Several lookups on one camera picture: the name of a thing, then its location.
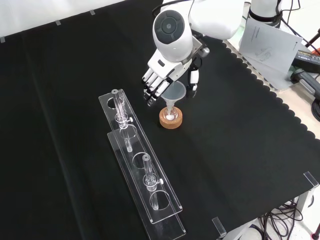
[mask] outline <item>test tube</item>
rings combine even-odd
[[[132,152],[132,145],[130,142],[130,137],[128,134],[128,122],[127,122],[127,114],[124,112],[122,103],[121,103],[121,98],[119,95],[119,91],[117,89],[113,89],[111,91],[113,94],[113,101],[116,109],[116,121],[119,123],[119,127],[121,128],[121,131],[123,133],[123,138],[124,138],[124,143],[126,146],[126,150],[131,153]]]
[[[142,156],[143,159],[143,165],[144,165],[144,171],[145,171],[145,184],[146,188],[148,191],[150,191],[150,203],[153,209],[158,210],[159,209],[159,204],[158,204],[158,198],[157,198],[157,193],[155,192],[152,194],[157,189],[157,182],[156,178],[152,172],[152,164],[151,164],[151,158],[148,154],[145,154]]]
[[[121,129],[125,129],[128,126],[128,123],[127,123],[128,116],[124,112],[121,99],[119,96],[119,91],[117,89],[113,89],[111,93],[113,94],[113,101],[114,101],[114,105],[117,113],[116,114],[117,122],[119,123],[119,127]]]
[[[131,153],[132,152],[132,146],[131,146],[128,130],[127,129],[122,129],[121,131],[123,131],[123,138],[124,138],[124,143],[125,143],[125,146],[126,146],[126,150],[129,153]]]

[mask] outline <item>funnel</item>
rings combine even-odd
[[[166,108],[163,112],[163,117],[166,120],[173,121],[178,118],[178,112],[175,108],[176,101],[179,101],[186,95],[186,87],[183,83],[179,81],[174,81],[161,97],[166,102]]]

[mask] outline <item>test tube rack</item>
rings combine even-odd
[[[99,97],[110,124],[108,138],[151,240],[186,234],[182,206],[122,89]]]

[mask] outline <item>black fabric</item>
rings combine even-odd
[[[184,239],[216,239],[213,218],[219,217],[231,231],[311,189],[303,173],[310,171],[320,179],[319,141],[219,40],[204,39],[210,54],[200,69],[197,96],[177,103],[183,112],[181,127],[160,126],[159,112],[165,104],[159,100],[148,107],[141,84],[156,49],[151,12],[158,4],[127,0],[97,9],[95,15],[87,12],[63,19],[59,26],[52,23],[25,31],[22,43],[6,40],[0,45],[0,51],[12,57],[9,63],[14,68],[1,69],[1,74],[5,72],[13,82],[18,71],[20,81],[28,82],[33,91],[27,95],[33,101],[24,101],[24,109],[16,107],[23,102],[22,96],[3,106],[7,109],[1,112],[3,141],[13,136],[13,130],[14,139],[21,139],[26,131],[23,141],[6,141],[5,156],[14,166],[30,163],[33,175],[44,179],[46,165],[60,163],[54,186],[42,182],[48,194],[54,195],[49,199],[57,198],[54,188],[69,192],[70,200],[66,198],[59,211],[69,206],[70,213],[73,208],[74,216],[67,215],[72,228],[63,226],[60,238],[72,234],[79,239],[81,234],[84,240],[147,239],[110,147],[110,127],[98,100],[112,89],[124,89],[180,200],[180,218],[187,230]],[[8,44],[14,55],[25,56],[21,63],[6,50]],[[181,81],[188,84],[187,75]],[[16,92],[25,92],[23,85],[5,85],[1,91],[9,95],[8,101]],[[32,117],[32,124],[25,125],[26,120],[18,117],[24,114]],[[9,121],[7,127],[3,116],[16,116],[16,121]],[[30,145],[32,141],[39,147]],[[11,191],[20,184],[33,189],[34,182],[26,181],[28,169],[21,169],[26,176],[9,167],[2,169],[6,169],[6,179],[14,175],[17,181],[8,186]],[[37,197],[42,191],[37,188],[32,194],[32,205],[45,203]],[[21,209],[12,200],[7,205],[15,215],[23,216],[30,203]],[[52,224],[57,223],[55,214],[47,215]],[[78,233],[73,234],[75,219]],[[21,223],[25,228],[26,221]],[[8,225],[17,229],[17,222]],[[30,236],[40,229],[33,227]]]
[[[0,239],[81,238],[22,38],[0,45]]]

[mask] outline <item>robotic arm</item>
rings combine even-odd
[[[266,10],[268,6],[272,11],[259,13],[272,15],[276,13],[280,1],[252,0],[255,9],[250,12]],[[149,106],[187,70],[189,89],[194,92],[197,90],[199,66],[194,63],[196,54],[204,58],[210,52],[200,38],[230,39],[241,23],[244,0],[164,0],[161,6],[152,26],[157,49],[148,62],[149,69],[142,77],[144,99]]]

